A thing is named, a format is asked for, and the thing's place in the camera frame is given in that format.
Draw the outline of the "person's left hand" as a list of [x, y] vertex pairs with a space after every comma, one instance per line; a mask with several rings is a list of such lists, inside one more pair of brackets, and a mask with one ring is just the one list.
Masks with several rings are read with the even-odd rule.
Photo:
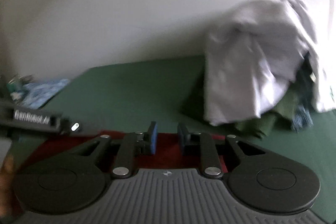
[[15, 195], [12, 190], [14, 178], [14, 157], [5, 158], [0, 175], [0, 215], [1, 218], [13, 215], [15, 211]]

